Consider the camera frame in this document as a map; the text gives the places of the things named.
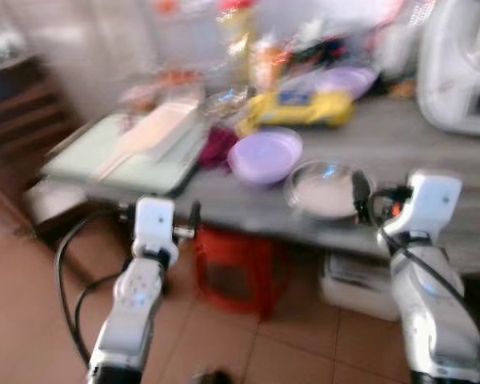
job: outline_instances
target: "tiled floor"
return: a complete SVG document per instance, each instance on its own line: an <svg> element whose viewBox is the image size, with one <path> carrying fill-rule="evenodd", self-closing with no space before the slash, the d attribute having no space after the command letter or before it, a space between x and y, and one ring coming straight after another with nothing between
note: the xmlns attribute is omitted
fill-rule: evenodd
<svg viewBox="0 0 480 384"><path fill-rule="evenodd" d="M96 237L95 230L80 256L94 252L93 258L99 255L110 268L107 255L117 250ZM0 383L65 384L85 376L62 321L45 252L0 227ZM198 302L192 254L183 252L170 271L143 382L185 384L196 372L215 367L246 384L409 382L400 325L326 305L318 296L316 270L315 257L295 259L293 279L274 318L258 324L254 316L225 314ZM110 308L110 287L84 305L89 346ZM72 300L79 289L70 278Z"/></svg>

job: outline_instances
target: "wooden cabinet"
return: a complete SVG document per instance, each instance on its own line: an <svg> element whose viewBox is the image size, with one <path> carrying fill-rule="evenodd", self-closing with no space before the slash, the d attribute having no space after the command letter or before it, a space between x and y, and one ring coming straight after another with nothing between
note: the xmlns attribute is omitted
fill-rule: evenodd
<svg viewBox="0 0 480 384"><path fill-rule="evenodd" d="M36 57L0 68L0 86L18 90L0 101L0 207L24 226L28 215L22 192L35 179L46 153L80 121Z"/></svg>

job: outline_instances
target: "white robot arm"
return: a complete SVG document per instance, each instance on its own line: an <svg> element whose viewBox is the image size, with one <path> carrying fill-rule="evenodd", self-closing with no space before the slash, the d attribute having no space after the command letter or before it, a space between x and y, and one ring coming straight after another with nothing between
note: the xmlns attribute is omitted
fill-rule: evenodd
<svg viewBox="0 0 480 384"><path fill-rule="evenodd" d="M413 383L480 383L480 332L455 297L464 295L462 280L434 245L451 220L461 187L459 179L443 172L415 172L402 212L378 232L379 244L392 254L393 294Z"/></svg>
<svg viewBox="0 0 480 384"><path fill-rule="evenodd" d="M169 266L178 260L177 238L193 238L199 220L194 204L190 226L173 228L174 204L140 198L135 211L133 260L114 286L114 305L90 357L88 383L139 384L151 340L153 319Z"/></svg>

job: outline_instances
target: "white appliance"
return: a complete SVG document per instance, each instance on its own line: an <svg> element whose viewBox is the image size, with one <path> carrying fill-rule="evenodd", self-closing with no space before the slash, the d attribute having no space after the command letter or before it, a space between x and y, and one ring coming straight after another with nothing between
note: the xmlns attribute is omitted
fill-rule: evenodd
<svg viewBox="0 0 480 384"><path fill-rule="evenodd" d="M436 5L422 37L418 102L439 129L480 135L480 0Z"/></svg>

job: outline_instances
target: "plastic stool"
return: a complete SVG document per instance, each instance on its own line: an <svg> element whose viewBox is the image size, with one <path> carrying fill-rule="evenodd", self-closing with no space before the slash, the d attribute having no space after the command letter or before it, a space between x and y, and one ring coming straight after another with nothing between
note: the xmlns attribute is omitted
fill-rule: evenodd
<svg viewBox="0 0 480 384"><path fill-rule="evenodd" d="M280 256L286 264L286 274L278 285L272 274L272 260L278 252L276 245L266 239L203 227L195 242L196 280L201 298L212 306L233 312L257 313L261 320L268 319L290 278L287 256ZM241 267L247 272L252 291L251 301L230 298L214 289L207 278L209 264Z"/></svg>

